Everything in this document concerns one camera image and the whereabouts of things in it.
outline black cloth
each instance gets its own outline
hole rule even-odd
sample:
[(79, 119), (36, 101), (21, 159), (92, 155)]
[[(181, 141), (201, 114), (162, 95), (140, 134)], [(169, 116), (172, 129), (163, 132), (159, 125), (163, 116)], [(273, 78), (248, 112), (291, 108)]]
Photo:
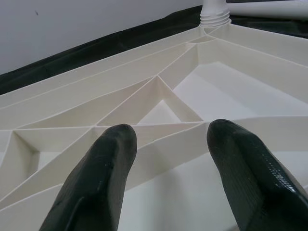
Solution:
[[(230, 2), (242, 2), (242, 0), (231, 0)], [(201, 8), (202, 6), (197, 6), (175, 12), (163, 19), (96, 39), (2, 74), (0, 75), (0, 94), (195, 28), (200, 24)], [(231, 16), (231, 19), (232, 23), (236, 25), (308, 38), (307, 22), (241, 16)]]

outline white plastic surface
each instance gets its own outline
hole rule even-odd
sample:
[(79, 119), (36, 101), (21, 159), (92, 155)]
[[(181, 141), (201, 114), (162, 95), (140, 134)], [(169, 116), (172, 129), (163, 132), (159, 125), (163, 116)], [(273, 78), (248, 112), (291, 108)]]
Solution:
[(120, 231), (236, 230), (205, 141), (218, 118), (258, 135), (308, 191), (307, 60), (306, 39), (199, 27), (0, 96), (1, 231), (37, 231), (120, 123), (138, 142)]
[(217, 27), (230, 23), (226, 0), (203, 0), (200, 14), (201, 27)]

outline white plastic lattice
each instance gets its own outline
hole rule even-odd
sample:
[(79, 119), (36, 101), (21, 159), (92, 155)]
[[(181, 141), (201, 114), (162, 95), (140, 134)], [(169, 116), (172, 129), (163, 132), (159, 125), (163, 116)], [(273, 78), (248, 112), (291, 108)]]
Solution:
[(207, 125), (258, 135), (308, 189), (308, 41), (195, 28), (0, 96), (0, 225), (38, 230), (61, 184), (109, 126), (138, 153), (119, 231), (231, 230)]

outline white pipe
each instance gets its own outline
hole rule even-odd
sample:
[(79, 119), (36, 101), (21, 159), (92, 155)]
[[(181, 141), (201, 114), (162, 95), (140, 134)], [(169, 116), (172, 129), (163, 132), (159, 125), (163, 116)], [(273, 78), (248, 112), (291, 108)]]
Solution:
[(216, 27), (229, 23), (229, 9), (226, 0), (203, 0), (201, 27)]
[(308, 19), (308, 0), (229, 3), (227, 5), (232, 15)]

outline white background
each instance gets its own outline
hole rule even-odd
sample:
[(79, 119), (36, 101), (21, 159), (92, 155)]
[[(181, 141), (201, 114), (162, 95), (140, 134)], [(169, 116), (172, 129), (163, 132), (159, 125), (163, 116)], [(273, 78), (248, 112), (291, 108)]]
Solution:
[(202, 0), (1, 0), (0, 74)]

